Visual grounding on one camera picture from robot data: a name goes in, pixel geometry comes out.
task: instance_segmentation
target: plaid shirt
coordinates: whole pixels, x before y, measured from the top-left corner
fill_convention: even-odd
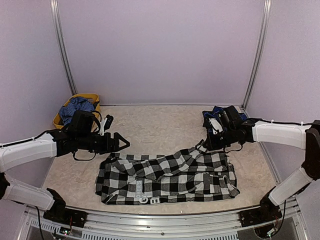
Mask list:
[[[95,193],[107,205],[234,198],[240,193],[234,166],[224,152],[207,152],[202,144],[168,156],[111,153],[100,164]]]

